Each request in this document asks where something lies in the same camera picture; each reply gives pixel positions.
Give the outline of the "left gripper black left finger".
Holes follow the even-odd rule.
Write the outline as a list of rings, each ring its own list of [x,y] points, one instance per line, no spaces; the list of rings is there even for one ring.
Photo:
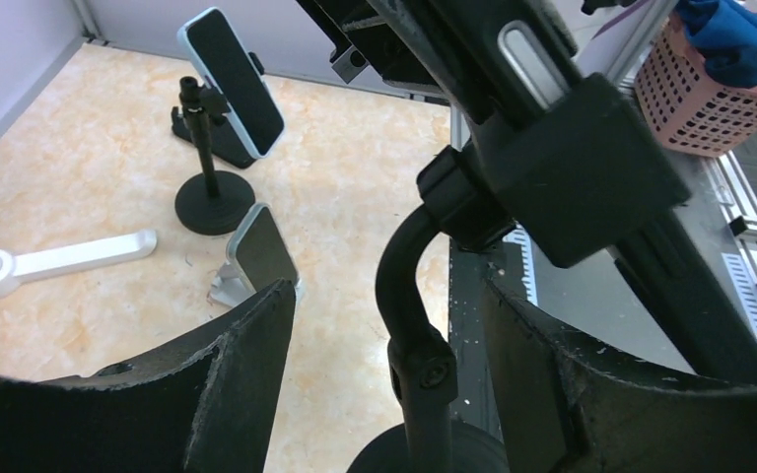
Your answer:
[[[92,376],[0,376],[0,472],[262,471],[295,307],[279,280]]]

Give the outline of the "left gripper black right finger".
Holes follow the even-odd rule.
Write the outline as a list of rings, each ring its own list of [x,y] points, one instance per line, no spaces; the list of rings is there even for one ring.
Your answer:
[[[515,472],[757,472],[757,387],[639,359],[488,279],[487,357]]]

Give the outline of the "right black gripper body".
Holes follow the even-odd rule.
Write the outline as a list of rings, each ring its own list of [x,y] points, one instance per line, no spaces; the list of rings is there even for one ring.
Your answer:
[[[368,2],[299,0],[297,4],[331,40],[328,63],[344,85],[423,101],[447,99]]]

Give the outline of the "black smartphone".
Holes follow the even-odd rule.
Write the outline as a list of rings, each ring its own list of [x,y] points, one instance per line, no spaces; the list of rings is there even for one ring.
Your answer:
[[[420,173],[437,227],[478,251],[522,226],[551,264],[599,251],[698,374],[757,385],[757,340],[676,216],[690,190],[631,102],[584,76],[537,1],[377,1],[470,140]]]

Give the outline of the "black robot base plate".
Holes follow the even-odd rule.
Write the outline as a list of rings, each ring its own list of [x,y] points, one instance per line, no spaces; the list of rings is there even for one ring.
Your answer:
[[[448,342],[457,360],[458,397],[451,415],[501,440],[501,424],[486,355],[479,305],[483,283],[498,272],[506,284],[538,302],[532,243],[522,227],[503,237],[486,253],[472,253],[449,244]]]

